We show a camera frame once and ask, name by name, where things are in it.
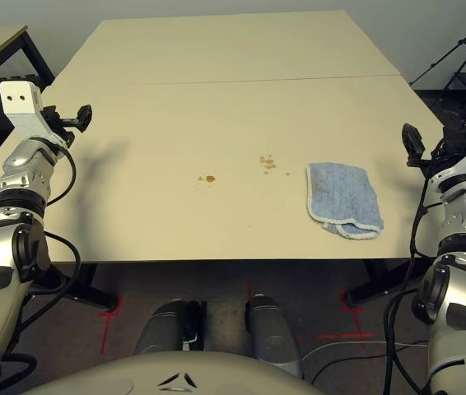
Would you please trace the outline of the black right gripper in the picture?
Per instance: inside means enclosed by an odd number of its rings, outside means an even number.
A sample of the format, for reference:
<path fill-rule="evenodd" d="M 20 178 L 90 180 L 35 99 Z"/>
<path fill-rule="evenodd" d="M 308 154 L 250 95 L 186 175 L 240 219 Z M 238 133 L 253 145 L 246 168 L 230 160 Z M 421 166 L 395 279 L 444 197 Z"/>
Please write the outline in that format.
<path fill-rule="evenodd" d="M 407 166 L 428 166 L 431 161 L 422 158 L 426 148 L 418 129 L 409 123 L 402 127 L 402 142 L 408 154 Z M 443 127 L 443 137 L 431 153 L 436 170 L 445 170 L 459 163 L 466 156 L 466 124 Z"/>

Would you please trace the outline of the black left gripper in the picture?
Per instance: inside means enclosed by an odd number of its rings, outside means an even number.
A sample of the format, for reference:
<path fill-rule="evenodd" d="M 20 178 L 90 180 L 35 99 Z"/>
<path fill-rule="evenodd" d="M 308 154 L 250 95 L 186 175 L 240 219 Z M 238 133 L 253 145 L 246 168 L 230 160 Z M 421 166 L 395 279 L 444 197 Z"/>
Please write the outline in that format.
<path fill-rule="evenodd" d="M 77 116 L 75 118 L 61 119 L 55 105 L 44 107 L 41 114 L 51 131 L 63 139 L 66 146 L 72 145 L 73 133 L 65 128 L 75 128 L 79 132 L 85 132 L 91 123 L 93 115 L 90 105 L 83 105 L 77 111 Z"/>

